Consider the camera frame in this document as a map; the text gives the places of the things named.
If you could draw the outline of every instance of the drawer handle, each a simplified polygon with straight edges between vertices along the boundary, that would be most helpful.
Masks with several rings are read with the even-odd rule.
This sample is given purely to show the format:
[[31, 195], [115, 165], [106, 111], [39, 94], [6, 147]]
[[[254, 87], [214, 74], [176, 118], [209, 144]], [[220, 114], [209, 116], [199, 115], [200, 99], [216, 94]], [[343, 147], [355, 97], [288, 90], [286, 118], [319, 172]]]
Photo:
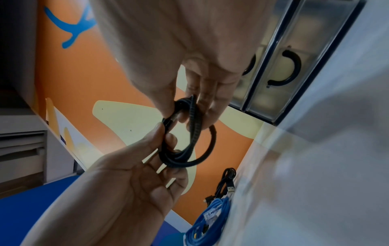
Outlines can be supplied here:
[[269, 80], [267, 82], [268, 86], [284, 86], [284, 85], [292, 82], [297, 77], [297, 75], [299, 75], [299, 72], [301, 70], [301, 59], [300, 59], [300, 57], [295, 52], [290, 51], [290, 50], [285, 50], [282, 53], [282, 56], [290, 58], [293, 61], [293, 63], [295, 64], [295, 68], [293, 69], [293, 72], [289, 76], [289, 78], [281, 80], [281, 81]]
[[254, 68], [255, 59], [256, 59], [256, 56], [255, 56], [255, 54], [254, 54], [254, 56], [251, 58], [250, 64], [248, 65], [248, 67], [246, 68], [246, 70], [243, 72], [242, 76], [248, 74], [248, 73]]

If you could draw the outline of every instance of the coiled blue cable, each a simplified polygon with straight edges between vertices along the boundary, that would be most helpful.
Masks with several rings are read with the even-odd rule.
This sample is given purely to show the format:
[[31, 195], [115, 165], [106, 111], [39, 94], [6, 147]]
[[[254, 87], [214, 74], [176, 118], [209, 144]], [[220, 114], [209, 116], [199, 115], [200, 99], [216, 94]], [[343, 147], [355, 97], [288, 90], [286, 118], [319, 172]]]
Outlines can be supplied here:
[[[221, 213], [216, 221], [209, 227], [205, 234], [202, 234], [203, 227], [207, 224], [204, 218], [204, 214], [211, 209], [221, 207]], [[220, 238], [222, 229], [227, 221], [228, 214], [230, 212], [230, 200], [228, 197], [219, 199], [216, 198], [207, 207], [206, 210], [197, 218], [196, 222], [185, 234], [185, 243], [187, 246], [212, 246]]]

